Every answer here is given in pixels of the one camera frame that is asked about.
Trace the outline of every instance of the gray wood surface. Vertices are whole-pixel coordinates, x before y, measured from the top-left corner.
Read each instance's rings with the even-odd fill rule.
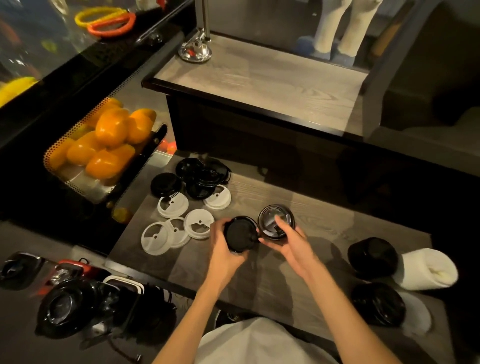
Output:
[[[173,171],[180,159],[174,156],[165,171]],[[347,295],[356,284],[362,282],[352,275],[348,263],[347,249],[352,243],[376,236],[388,240],[399,253],[431,246],[430,237],[424,232],[293,193],[269,185],[261,178],[236,174],[235,171],[241,169],[238,164],[229,166],[233,170],[228,184],[232,202],[225,210],[211,211],[215,219],[238,215],[257,219],[266,205],[287,205],[309,236],[314,251]],[[158,199],[153,196],[146,197],[109,259],[155,278],[197,290],[207,269],[208,239],[192,239],[184,247],[170,249],[160,256],[148,255],[141,248],[140,237],[145,227],[155,221],[165,221],[156,209],[157,203]],[[202,201],[190,200],[188,211],[202,207]],[[424,301],[433,316],[433,327],[426,336],[413,337],[412,340],[404,337],[399,328],[375,330],[401,359],[406,355],[405,363],[427,363],[431,358],[437,363],[454,363],[444,304],[432,297],[414,295]],[[250,252],[247,262],[239,268],[220,299],[320,337],[333,339],[303,280],[293,272],[282,255],[261,244]]]
[[[155,78],[292,117],[318,130],[362,135],[352,115],[366,73],[212,36],[212,58],[192,64],[172,58]]]

